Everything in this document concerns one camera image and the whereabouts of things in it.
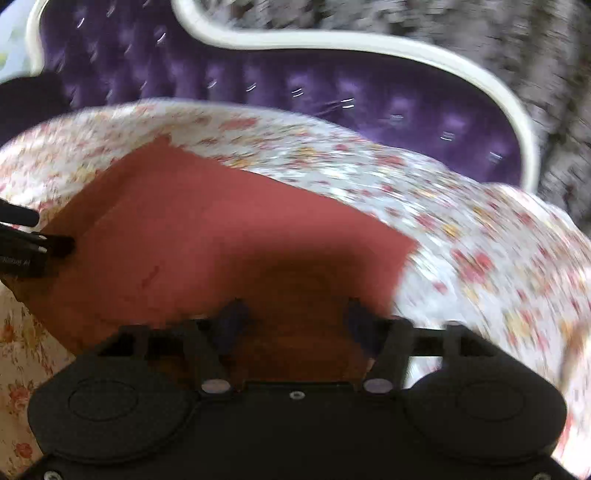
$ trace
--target purple tufted upholstery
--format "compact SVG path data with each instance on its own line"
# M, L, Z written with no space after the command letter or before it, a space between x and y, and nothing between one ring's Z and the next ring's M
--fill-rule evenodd
M61 77L73 109L150 97L276 107L425 153L479 181L519 184L518 141L496 103L417 61L215 48L183 29L170 0L51 0L40 32L45 70Z

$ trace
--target white curved sofa frame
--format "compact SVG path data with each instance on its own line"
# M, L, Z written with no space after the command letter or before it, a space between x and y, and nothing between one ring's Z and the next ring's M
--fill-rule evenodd
M39 74L44 66L39 24L43 9L49 1L37 0L27 22L26 43L32 76ZM467 80L485 92L511 123L521 150L521 188L535 193L540 175L540 158L531 119L508 87L474 62L444 48L393 35L319 30L235 30L212 22L199 0L171 1L179 23L194 38L211 46L231 50L317 48L367 51L419 61Z

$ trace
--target floral fabric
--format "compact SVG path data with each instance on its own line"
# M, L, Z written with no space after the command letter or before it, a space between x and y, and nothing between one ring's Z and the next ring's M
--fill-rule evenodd
M424 327L463 322L556 385L569 421L555 457L581 478L591 473L591 242L564 212L318 119L176 101L81 111L25 132L0 150L0 196L40 209L46 223L97 173L161 134L415 238L392 312ZM0 470L14 475L40 455L25 416L30 393L71 357L6 288L0 312ZM408 384L435 368L437 359L415 360Z

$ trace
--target gray patterned fabric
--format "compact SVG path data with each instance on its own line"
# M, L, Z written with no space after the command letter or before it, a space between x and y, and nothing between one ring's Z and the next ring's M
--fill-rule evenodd
M521 98L542 152L539 195L591 232L591 9L583 0L201 0L243 28L403 35L489 69Z

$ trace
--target red fabric patch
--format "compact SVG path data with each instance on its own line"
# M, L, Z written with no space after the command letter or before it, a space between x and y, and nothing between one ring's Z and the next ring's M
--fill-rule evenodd
M343 325L347 299L388 314L415 248L352 207L166 138L116 162L44 231L73 235L77 250L26 303L66 347L241 298L255 321L230 364L237 378L266 380L360 375L365 360Z

